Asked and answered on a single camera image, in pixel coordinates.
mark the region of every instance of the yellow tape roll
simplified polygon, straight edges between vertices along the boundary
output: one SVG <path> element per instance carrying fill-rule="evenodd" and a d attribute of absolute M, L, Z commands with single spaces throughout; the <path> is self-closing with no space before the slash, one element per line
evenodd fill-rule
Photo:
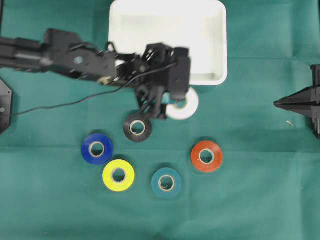
<path fill-rule="evenodd" d="M 124 171 L 123 181 L 115 181 L 113 174 L 116 170 Z M 109 162 L 102 173 L 104 185 L 114 192 L 123 192 L 131 187 L 135 180 L 135 170 L 127 161 L 117 159 Z"/>

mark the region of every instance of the white plastic bin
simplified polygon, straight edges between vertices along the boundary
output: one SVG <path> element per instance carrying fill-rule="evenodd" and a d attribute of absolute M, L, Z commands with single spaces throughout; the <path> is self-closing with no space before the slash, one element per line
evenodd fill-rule
<path fill-rule="evenodd" d="M 227 13 L 218 0 L 116 0 L 109 41 L 141 55 L 148 44 L 190 48 L 191 85 L 220 85 L 228 75 Z"/>

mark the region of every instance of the small debris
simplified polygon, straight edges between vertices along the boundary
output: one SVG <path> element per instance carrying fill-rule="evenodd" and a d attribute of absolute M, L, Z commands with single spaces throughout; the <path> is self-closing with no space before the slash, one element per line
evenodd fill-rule
<path fill-rule="evenodd" d="M 294 127 L 294 124 L 291 121 L 286 121 L 287 124 L 289 124 L 292 128 Z"/>

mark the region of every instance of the roll of tape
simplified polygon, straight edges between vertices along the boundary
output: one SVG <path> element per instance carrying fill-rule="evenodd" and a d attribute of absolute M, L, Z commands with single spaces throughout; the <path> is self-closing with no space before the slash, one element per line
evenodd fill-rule
<path fill-rule="evenodd" d="M 93 146 L 99 144 L 102 146 L 100 154 L 94 154 Z M 88 136 L 81 145 L 81 154 L 83 159 L 94 165 L 102 165 L 110 160 L 114 153 L 114 146 L 111 140 L 101 133 L 95 133 Z"/>
<path fill-rule="evenodd" d="M 208 151 L 212 158 L 210 162 L 204 162 L 201 159 L 201 153 Z M 217 170 L 223 161 L 221 148 L 213 141 L 201 141 L 194 146 L 191 152 L 191 162 L 193 166 L 201 172 L 210 173 Z"/>
<path fill-rule="evenodd" d="M 124 172 L 124 179 L 122 181 L 116 181 L 114 179 L 114 173 L 116 170 L 122 170 Z M 131 187 L 135 180 L 135 170 L 125 160 L 117 159 L 109 162 L 102 173 L 102 179 L 104 185 L 114 192 L 123 192 Z"/>
<path fill-rule="evenodd" d="M 178 107 L 177 104 L 168 104 L 166 106 L 166 115 L 174 120 L 185 120 L 196 113 L 198 106 L 198 94 L 192 87 L 190 87 L 185 96 L 185 105 L 183 107 Z"/>
<path fill-rule="evenodd" d="M 134 131 L 135 124 L 140 124 L 143 127 L 141 132 Z M 123 132 L 129 140 L 140 143 L 150 137 L 152 133 L 152 123 L 149 119 L 144 118 L 143 115 L 135 113 L 126 118 L 123 124 Z"/>
<path fill-rule="evenodd" d="M 171 178 L 172 186 L 165 187 L 162 185 L 163 178 Z M 162 199 L 173 199 L 181 191 L 182 178 L 176 170 L 172 168 L 161 168 L 155 172 L 151 180 L 151 186 L 154 193 Z"/>

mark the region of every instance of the red tape roll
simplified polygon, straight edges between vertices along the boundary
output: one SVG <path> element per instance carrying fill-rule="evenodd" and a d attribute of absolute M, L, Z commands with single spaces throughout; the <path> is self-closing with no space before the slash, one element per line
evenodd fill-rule
<path fill-rule="evenodd" d="M 212 156 L 212 160 L 208 163 L 201 160 L 201 153 L 208 151 Z M 193 166 L 201 172 L 211 173 L 217 170 L 222 164 L 223 154 L 221 148 L 213 141 L 201 141 L 194 146 L 191 152 L 191 161 Z"/>

